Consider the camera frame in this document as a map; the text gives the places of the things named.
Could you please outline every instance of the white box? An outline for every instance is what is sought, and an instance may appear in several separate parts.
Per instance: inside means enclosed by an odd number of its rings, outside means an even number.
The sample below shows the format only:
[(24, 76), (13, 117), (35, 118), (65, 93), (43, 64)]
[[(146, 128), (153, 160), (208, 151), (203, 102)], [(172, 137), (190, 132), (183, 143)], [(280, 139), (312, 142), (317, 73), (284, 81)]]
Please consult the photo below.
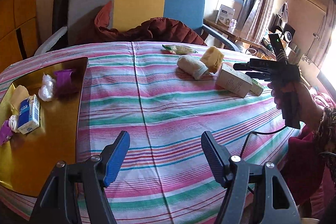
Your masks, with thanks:
[(227, 7), (222, 4), (218, 11), (216, 23), (229, 27), (234, 13), (235, 13), (235, 10), (233, 8)]
[(29, 96), (20, 104), (17, 130), (27, 134), (40, 126), (40, 102), (36, 95)]
[(261, 93), (263, 93), (264, 91), (264, 86), (260, 83), (258, 83), (256, 80), (254, 79), (251, 79), (252, 81), (252, 88), (251, 88), (251, 91), (257, 95), (257, 96), (260, 96)]
[(252, 81), (248, 75), (223, 63), (217, 75), (216, 85), (244, 98), (252, 88)]

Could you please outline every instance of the golden tabletop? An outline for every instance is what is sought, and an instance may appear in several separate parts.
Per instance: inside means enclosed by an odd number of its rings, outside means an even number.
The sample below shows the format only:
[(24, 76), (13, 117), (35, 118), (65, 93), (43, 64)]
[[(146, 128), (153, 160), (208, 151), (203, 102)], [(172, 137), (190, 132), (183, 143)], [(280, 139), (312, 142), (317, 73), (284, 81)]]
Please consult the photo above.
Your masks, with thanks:
[(78, 92), (67, 97), (40, 101), (40, 127), (28, 134), (14, 133), (10, 141), (0, 147), (0, 185), (29, 196), (38, 196), (54, 165), (59, 160), (76, 162), (76, 134), (83, 79), (87, 58), (78, 58), (51, 65), (15, 80), (0, 103), (0, 123), (11, 116), (11, 95), (18, 85), (30, 95), (41, 87), (44, 74), (54, 78), (53, 72), (75, 69), (72, 82)]

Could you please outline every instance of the person's arm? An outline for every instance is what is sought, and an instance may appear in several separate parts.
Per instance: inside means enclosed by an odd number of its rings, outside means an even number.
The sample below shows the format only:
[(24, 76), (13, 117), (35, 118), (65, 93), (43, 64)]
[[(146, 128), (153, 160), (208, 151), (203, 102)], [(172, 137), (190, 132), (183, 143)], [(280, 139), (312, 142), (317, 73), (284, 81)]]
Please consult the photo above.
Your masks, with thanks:
[[(271, 95), (277, 109), (281, 109), (282, 102), (280, 91), (273, 89), (272, 83), (268, 84), (272, 89)], [(303, 83), (289, 83), (281, 89), (281, 92), (295, 91), (299, 99), (300, 121), (304, 122), (314, 134), (314, 144), (317, 153), (331, 152), (336, 154), (336, 108), (317, 105), (311, 97), (309, 90)], [(321, 155), (325, 164), (330, 169), (331, 178), (336, 183), (336, 157), (332, 155)]]

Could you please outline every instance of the rolled towel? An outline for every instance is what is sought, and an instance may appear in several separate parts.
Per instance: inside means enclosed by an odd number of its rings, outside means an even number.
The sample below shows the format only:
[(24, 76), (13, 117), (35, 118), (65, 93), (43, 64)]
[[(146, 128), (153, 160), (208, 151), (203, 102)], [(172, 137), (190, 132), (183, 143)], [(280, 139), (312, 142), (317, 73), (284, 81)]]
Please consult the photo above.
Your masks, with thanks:
[(191, 55), (183, 55), (177, 61), (178, 67), (199, 80), (201, 76), (208, 70), (206, 65)]

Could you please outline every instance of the pink striped fabric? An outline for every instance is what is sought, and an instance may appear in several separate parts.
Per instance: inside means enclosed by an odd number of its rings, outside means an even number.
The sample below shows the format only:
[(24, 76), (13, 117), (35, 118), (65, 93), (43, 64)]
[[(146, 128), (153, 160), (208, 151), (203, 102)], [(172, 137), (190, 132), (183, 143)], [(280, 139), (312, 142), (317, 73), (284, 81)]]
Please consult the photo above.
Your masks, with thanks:
[[(200, 58), (206, 47), (189, 45)], [(250, 56), (223, 50), (225, 61)], [(112, 42), (71, 47), (29, 58), (0, 74), (0, 98), (10, 83), (30, 71), (78, 57), (88, 57), (77, 132), (77, 160), (99, 154), (121, 130), (130, 133), (130, 149), (117, 180), (106, 189), (118, 223), (214, 223), (225, 195), (214, 181), (200, 136), (213, 133), (232, 154), (239, 154), (251, 130), (271, 132), (284, 122), (265, 82), (261, 96), (244, 99), (215, 85), (216, 75), (199, 81), (178, 69), (179, 56), (159, 42)], [(287, 140), (299, 130), (251, 135), (243, 154), (255, 164), (278, 163)], [(34, 198), (0, 187), (0, 199), (29, 219)], [(85, 200), (78, 204), (90, 223)]]

